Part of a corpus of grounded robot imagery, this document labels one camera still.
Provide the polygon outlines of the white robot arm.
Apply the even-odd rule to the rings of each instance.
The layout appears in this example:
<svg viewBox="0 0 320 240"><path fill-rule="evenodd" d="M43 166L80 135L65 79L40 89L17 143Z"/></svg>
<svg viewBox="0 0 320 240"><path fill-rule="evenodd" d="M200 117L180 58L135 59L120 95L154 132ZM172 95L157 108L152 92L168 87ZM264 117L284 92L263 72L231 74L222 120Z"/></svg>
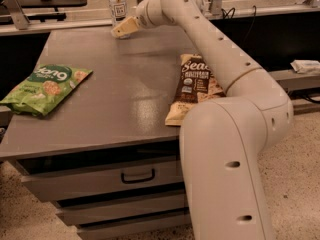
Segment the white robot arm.
<svg viewBox="0 0 320 240"><path fill-rule="evenodd" d="M115 36L177 25L225 95L195 105L180 128L180 157L195 240L275 240L257 156L290 130L282 87L202 13L202 0L143 0Z"/></svg>

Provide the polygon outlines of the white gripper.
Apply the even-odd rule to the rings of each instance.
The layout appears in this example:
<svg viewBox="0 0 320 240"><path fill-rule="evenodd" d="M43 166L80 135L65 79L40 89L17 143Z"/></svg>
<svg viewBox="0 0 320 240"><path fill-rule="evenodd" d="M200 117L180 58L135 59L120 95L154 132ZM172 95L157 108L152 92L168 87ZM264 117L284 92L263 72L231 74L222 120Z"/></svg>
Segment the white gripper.
<svg viewBox="0 0 320 240"><path fill-rule="evenodd" d="M124 38L137 32L139 26L150 29L162 25L174 25L174 22L163 13L161 0L143 0L137 5L136 17L125 18L111 30L111 34L115 38Z"/></svg>

